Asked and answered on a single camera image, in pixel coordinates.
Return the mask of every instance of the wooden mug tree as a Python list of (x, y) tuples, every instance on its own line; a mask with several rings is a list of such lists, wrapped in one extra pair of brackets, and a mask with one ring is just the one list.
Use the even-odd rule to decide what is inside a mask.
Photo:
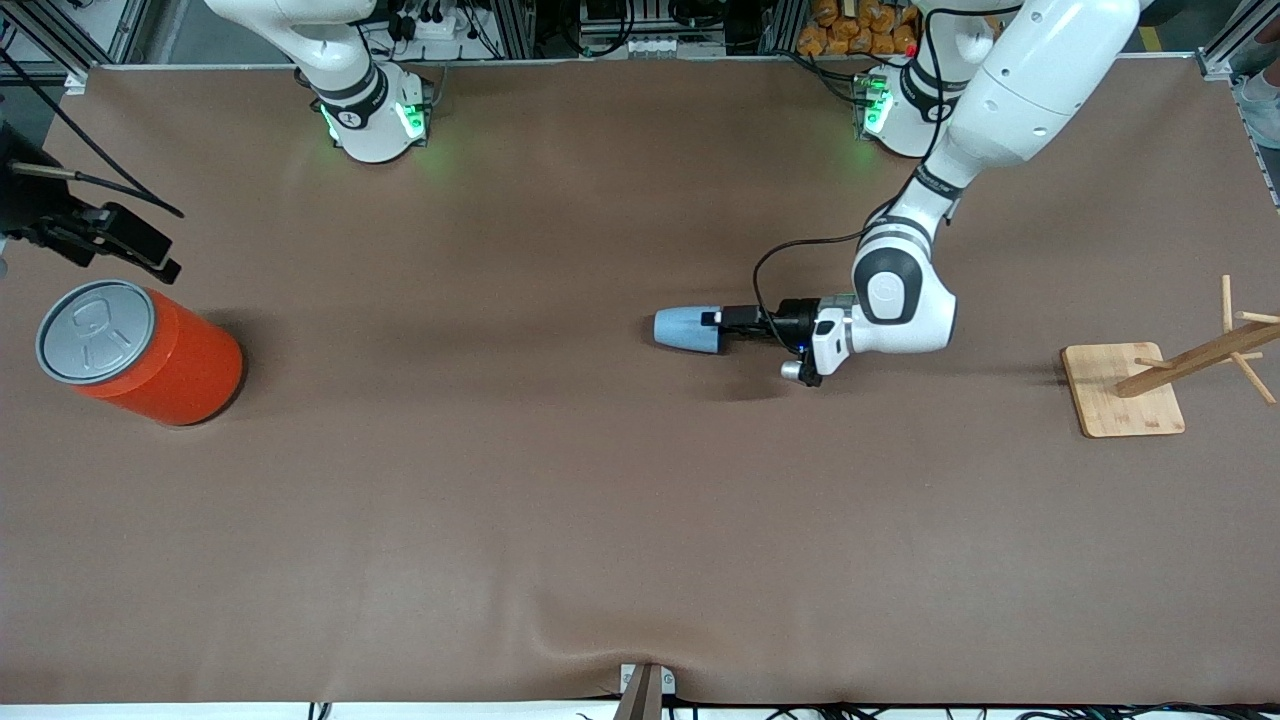
[[(1245, 320), (1239, 328), (1235, 319)], [(1280, 340), (1280, 314), (1231, 313), (1231, 275), (1222, 275), (1222, 334), (1165, 360), (1152, 342), (1073, 345), (1062, 351), (1080, 429), (1091, 438), (1167, 436), (1187, 429), (1174, 380), (1217, 364), (1234, 364), (1267, 405), (1276, 398), (1249, 366), (1249, 352)]]

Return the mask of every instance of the brown paper tablecloth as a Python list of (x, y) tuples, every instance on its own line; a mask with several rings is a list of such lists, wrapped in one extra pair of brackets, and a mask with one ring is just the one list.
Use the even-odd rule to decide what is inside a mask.
[[(1124, 60), (936, 251), (954, 345), (662, 350), (669, 305), (847, 232), (913, 163), (782, 63), (458, 69), (430, 147), (360, 167), (285, 72), (96, 72), (68, 109), (186, 209), (175, 300), (251, 357), (168, 430), (32, 355), (95, 277), (0, 283), (0, 700), (593, 696), (676, 669), (714, 702), (1280, 700), (1280, 415), (1230, 368), (1184, 436), (1089, 441), (1059, 351), (1280, 309), (1280, 220), (1224, 85)], [(50, 149), (102, 170), (65, 129)], [(108, 196), (81, 188), (96, 201)], [(849, 287), (791, 251), (771, 301)], [(1280, 384), (1275, 360), (1257, 363)]]

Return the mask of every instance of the black cable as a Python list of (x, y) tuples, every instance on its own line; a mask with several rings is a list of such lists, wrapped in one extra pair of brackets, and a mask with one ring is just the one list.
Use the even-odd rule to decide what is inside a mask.
[(938, 145), (938, 137), (941, 137), (941, 135), (942, 135), (942, 122), (946, 119), (946, 118), (942, 117), (942, 113), (946, 109), (946, 101), (947, 100), (946, 100), (946, 95), (945, 95), (945, 92), (942, 90), (942, 86), (943, 86), (943, 82), (942, 82), (942, 65), (938, 64), (938, 50), (937, 50), (937, 46), (933, 45), (933, 24), (932, 24), (933, 23), (933, 15), (942, 14), (942, 15), (955, 15), (955, 17), (959, 17), (959, 18), (984, 18), (987, 15), (993, 15), (993, 14), (1016, 13), (1018, 10), (1021, 10), (1021, 9), (1023, 9), (1021, 5), (1014, 5), (1012, 8), (1009, 8), (1006, 10), (1000, 10), (998, 13), (993, 13), (991, 10), (948, 10), (946, 8), (934, 8), (934, 9), (929, 10), (924, 15), (924, 23), (923, 23), (924, 24), (924, 42), (927, 42), (928, 46), (929, 46), (929, 59), (933, 60), (933, 85), (938, 90), (938, 95), (937, 95), (937, 97), (938, 97), (938, 119), (937, 119), (936, 123), (933, 123), (933, 137), (929, 138), (929, 149), (924, 152), (924, 158), (920, 159), (922, 163), (925, 161), (925, 160), (928, 160), (929, 155), (933, 155), (933, 149), (937, 147), (937, 145)]
[(782, 336), (778, 333), (777, 325), (773, 324), (773, 313), (769, 313), (768, 306), (764, 304), (764, 295), (760, 292), (760, 268), (764, 263), (773, 258), (778, 252), (787, 250), (788, 247), (800, 247), (803, 245), (836, 245), (840, 242), (849, 242), (850, 240), (858, 240), (867, 234), (867, 228), (863, 228), (855, 233), (842, 234), (838, 237), (815, 237), (809, 240), (792, 240), (783, 242), (782, 245), (774, 245), (771, 247), (760, 259), (755, 263), (755, 268), (751, 270), (751, 290), (755, 291), (755, 302), (760, 307), (760, 313), (764, 315), (764, 322), (769, 325), (769, 332), (773, 334), (773, 340), (778, 341), (778, 345), (786, 347), (792, 355), (800, 356), (803, 352), (795, 347), (787, 345)]
[(9, 53), (6, 50), (4, 50), (3, 47), (0, 47), (0, 59), (3, 59), (5, 61), (5, 64), (9, 65), (9, 69), (12, 69), (18, 76), (18, 78), (22, 79), (23, 85), (26, 85), (31, 90), (36, 91), (36, 95), (38, 95), (40, 99), (45, 101), (45, 105), (49, 105), (49, 108), (52, 109), (54, 114), (56, 114), (59, 118), (61, 118), (61, 120), (64, 123), (67, 123), (67, 127), (72, 128), (72, 132), (74, 132), (76, 136), (79, 137), (81, 141), (84, 145), (88, 145), (90, 149), (95, 154), (97, 154), (97, 156), (101, 158), (104, 163), (106, 163), (113, 170), (115, 170), (116, 174), (119, 174), (122, 178), (124, 178), (125, 181), (128, 181), (129, 184), (132, 184), (134, 188), (137, 188), (137, 191), (140, 193), (146, 195), (147, 199), (148, 199), (148, 201), (152, 205), (156, 205), (159, 208), (164, 208), (165, 210), (168, 210), (169, 213), (173, 213), (174, 215), (177, 215), (179, 218), (186, 217), (186, 215), (182, 214), (182, 210), (178, 210), (173, 205), (169, 205), (168, 202), (165, 202), (164, 200), (161, 200), (159, 195), (156, 195), (156, 193), (151, 192), (150, 190), (147, 190), (147, 187), (145, 184), (142, 184), (141, 182), (138, 182), (138, 179), (134, 178), (133, 176), (131, 176), (128, 173), (128, 170), (125, 170), (124, 168), (122, 168), (120, 164), (115, 161), (115, 159), (113, 159), (110, 155), (108, 155), (106, 150), (102, 150), (102, 147), (99, 143), (93, 142), (93, 138), (90, 137), (87, 132), (84, 132), (83, 129), (81, 129), (81, 127), (76, 123), (76, 120), (73, 120), (72, 117), (68, 115), (67, 111), (63, 110), (61, 106), (58, 105), (58, 102), (55, 102), (54, 99), (50, 97), (49, 94), (45, 92), (45, 90), (42, 87), (40, 87), (36, 83), (36, 81), (33, 81), (31, 78), (31, 76), (28, 76), (27, 70), (22, 69), (22, 67), (19, 67), (18, 63), (14, 61), (14, 59), (9, 55)]
[(568, 45), (570, 50), (581, 55), (582, 58), (603, 58), (604, 55), (617, 53), (623, 45), (627, 44), (627, 40), (631, 38), (631, 32), (636, 27), (636, 12), (635, 6), (631, 4), (632, 0), (617, 0), (617, 1), (618, 5), (621, 5), (618, 13), (618, 36), (613, 38), (613, 42), (611, 42), (608, 47), (600, 51), (591, 50), (590, 47), (582, 47), (581, 44), (579, 44), (570, 36), (568, 31), (570, 26), (581, 24), (577, 18), (577, 13), (572, 12), (575, 5), (577, 4), (577, 0), (561, 1), (559, 32), (561, 37), (564, 40), (564, 44)]
[(493, 55), (494, 60), (500, 60), (502, 53), (498, 53), (498, 45), (494, 44), (493, 38), (489, 37), (489, 31), (486, 31), (484, 24), (480, 23), (480, 14), (476, 12), (474, 0), (462, 0), (461, 5), (463, 8), (462, 13), (467, 17), (467, 22), (471, 23), (471, 27), (476, 31), (480, 45), (483, 45), (484, 49)]
[(796, 63), (797, 65), (800, 65), (805, 70), (813, 73), (814, 77), (817, 77), (822, 82), (822, 85), (827, 87), (828, 92), (831, 92), (836, 97), (844, 100), (845, 102), (849, 102), (850, 105), (854, 105), (855, 108), (863, 108), (863, 106), (869, 105), (869, 102), (865, 101), (865, 100), (859, 100), (859, 99), (852, 97), (850, 95), (845, 95), (844, 92), (840, 91), (840, 88), (836, 85), (833, 85), (835, 82), (849, 82), (849, 83), (852, 83), (855, 76), (845, 74), (845, 73), (837, 73), (837, 72), (833, 72), (833, 70), (819, 68), (817, 65), (817, 63), (812, 63), (809, 60), (805, 60), (801, 55), (791, 53), (790, 50), (773, 50), (773, 51), (769, 53), (769, 55), (781, 55), (783, 58), (790, 58), (791, 61)]
[(119, 192), (122, 195), (128, 195), (129, 197), (137, 197), (138, 200), (142, 200), (143, 202), (150, 202), (150, 204), (155, 205), (156, 208), (163, 208), (164, 210), (168, 210), (168, 211), (173, 213), (174, 215), (178, 215), (179, 218), (183, 217), (182, 210), (174, 208), (173, 205), (169, 205), (164, 200), (160, 200), (159, 197), (155, 197), (154, 195), (146, 195), (145, 192), (141, 192), (141, 191), (138, 191), (136, 188), (132, 188), (132, 187), (129, 187), (127, 184), (113, 182), (113, 181), (109, 181), (109, 179), (105, 179), (105, 178), (100, 178), (100, 177), (96, 177), (96, 176), (87, 176), (87, 174), (84, 174), (82, 172), (78, 172), (78, 170), (76, 172), (76, 179), (79, 181), (79, 182), (87, 183), (87, 184), (96, 184), (99, 187), (105, 187), (108, 190), (114, 190), (115, 192)]

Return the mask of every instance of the can lid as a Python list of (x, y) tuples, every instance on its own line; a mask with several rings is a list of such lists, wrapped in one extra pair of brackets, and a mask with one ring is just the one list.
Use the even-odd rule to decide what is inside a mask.
[(45, 315), (36, 359), (55, 380), (106, 382), (129, 369), (151, 343), (156, 309), (141, 287), (96, 281), (68, 292)]

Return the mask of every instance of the orange cylinder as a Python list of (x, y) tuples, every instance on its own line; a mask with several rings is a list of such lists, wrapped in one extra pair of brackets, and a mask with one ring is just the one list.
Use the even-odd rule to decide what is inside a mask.
[(216, 415), (244, 373), (239, 343), (227, 331), (124, 281), (67, 293), (40, 325), (36, 356), (81, 395), (166, 425)]

